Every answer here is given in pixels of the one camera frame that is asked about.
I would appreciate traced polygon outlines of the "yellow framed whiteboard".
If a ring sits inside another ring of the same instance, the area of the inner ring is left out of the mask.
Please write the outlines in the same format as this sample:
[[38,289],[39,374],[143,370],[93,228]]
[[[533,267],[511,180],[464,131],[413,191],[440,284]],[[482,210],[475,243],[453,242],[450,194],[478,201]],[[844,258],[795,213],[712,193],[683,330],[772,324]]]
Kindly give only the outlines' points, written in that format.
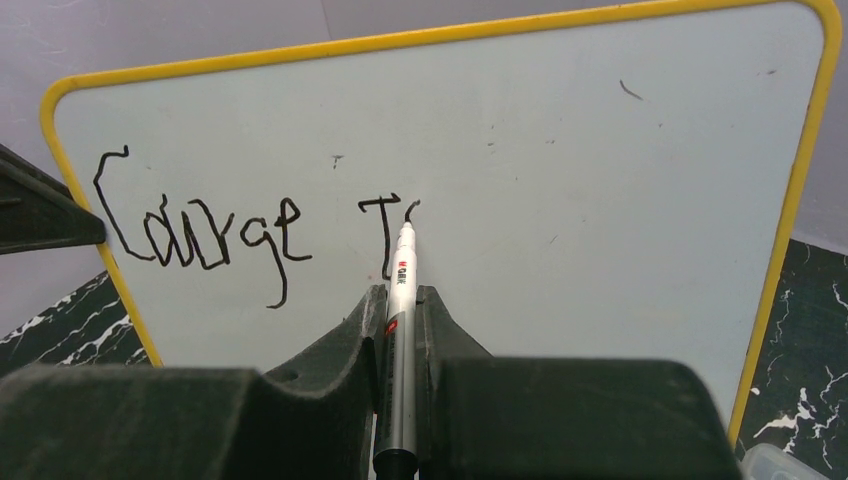
[[654,1],[76,75],[45,140],[151,361],[268,370],[382,280],[504,356],[668,358],[736,438],[842,43]]

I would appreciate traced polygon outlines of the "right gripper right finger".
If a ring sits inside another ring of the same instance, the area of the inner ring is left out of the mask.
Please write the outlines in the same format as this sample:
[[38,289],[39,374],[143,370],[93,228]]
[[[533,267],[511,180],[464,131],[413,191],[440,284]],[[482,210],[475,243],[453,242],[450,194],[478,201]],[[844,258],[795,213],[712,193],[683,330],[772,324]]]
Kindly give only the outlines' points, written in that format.
[[418,290],[424,479],[738,479],[713,399],[662,359],[498,357]]

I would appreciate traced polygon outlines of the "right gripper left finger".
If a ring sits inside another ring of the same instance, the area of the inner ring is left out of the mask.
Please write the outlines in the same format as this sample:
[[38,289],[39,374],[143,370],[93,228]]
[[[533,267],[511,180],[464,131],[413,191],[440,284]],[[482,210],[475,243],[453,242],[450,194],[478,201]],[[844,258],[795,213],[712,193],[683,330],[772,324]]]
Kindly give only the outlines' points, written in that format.
[[5,479],[364,479],[387,293],[268,372],[31,366],[1,383]]

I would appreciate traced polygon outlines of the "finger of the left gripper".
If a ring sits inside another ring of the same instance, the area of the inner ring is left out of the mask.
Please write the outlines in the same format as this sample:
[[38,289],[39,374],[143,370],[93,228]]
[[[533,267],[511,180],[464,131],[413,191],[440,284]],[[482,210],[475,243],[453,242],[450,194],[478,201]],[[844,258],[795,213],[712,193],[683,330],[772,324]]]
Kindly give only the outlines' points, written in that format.
[[102,244],[101,219],[69,189],[6,146],[1,147],[1,253]]

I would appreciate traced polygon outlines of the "white whiteboard marker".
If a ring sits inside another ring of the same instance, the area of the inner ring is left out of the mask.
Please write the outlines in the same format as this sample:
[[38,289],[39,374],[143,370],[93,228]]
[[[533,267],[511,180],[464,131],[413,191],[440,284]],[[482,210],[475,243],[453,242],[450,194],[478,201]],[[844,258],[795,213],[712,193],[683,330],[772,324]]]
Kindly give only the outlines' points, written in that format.
[[384,329],[385,364],[373,468],[378,479],[412,479],[418,470],[416,433],[416,233],[405,220],[392,256]]

